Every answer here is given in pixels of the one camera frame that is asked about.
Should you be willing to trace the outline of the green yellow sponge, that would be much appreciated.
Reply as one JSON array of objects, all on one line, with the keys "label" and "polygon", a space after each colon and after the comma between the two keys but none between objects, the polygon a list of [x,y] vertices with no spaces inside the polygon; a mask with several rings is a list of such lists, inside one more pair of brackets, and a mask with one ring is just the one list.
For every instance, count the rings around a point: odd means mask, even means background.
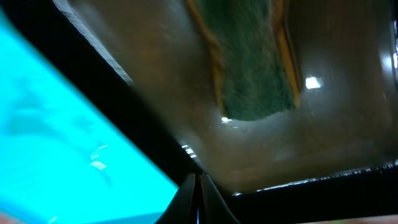
[{"label": "green yellow sponge", "polygon": [[221,114],[257,121],[300,105],[284,0],[187,0],[209,49]]}]

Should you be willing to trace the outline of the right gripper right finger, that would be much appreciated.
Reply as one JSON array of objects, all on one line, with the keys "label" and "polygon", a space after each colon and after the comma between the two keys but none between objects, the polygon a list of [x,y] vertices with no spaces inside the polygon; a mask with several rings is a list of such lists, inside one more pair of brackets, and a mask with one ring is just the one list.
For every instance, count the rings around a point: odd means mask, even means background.
[{"label": "right gripper right finger", "polygon": [[200,176],[202,200],[199,206],[198,221],[204,224],[240,224],[207,174]]}]

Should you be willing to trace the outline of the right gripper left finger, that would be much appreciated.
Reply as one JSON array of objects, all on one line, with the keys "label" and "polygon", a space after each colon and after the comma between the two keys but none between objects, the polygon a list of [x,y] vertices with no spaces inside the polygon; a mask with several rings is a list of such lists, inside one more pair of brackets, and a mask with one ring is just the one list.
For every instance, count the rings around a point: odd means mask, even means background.
[{"label": "right gripper left finger", "polygon": [[192,224],[197,221],[197,198],[195,186],[197,177],[188,174],[178,188],[165,212],[155,224]]}]

